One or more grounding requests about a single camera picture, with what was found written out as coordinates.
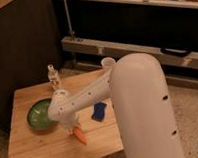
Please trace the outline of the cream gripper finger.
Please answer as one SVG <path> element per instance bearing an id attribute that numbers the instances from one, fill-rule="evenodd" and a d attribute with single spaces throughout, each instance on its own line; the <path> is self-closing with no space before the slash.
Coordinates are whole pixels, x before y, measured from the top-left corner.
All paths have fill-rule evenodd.
<path id="1" fill-rule="evenodd" d="M 69 134 L 73 135 L 74 134 L 74 128 L 68 128 Z"/>

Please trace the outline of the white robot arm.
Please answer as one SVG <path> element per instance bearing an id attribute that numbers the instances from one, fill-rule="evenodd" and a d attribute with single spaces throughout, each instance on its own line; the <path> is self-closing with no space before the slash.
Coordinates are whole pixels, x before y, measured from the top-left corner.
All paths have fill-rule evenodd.
<path id="1" fill-rule="evenodd" d="M 185 158 L 167 81 L 159 61 L 148 54 L 128 54 L 80 92 L 53 93 L 48 117 L 67 128 L 75 113 L 110 99 L 126 158 Z"/>

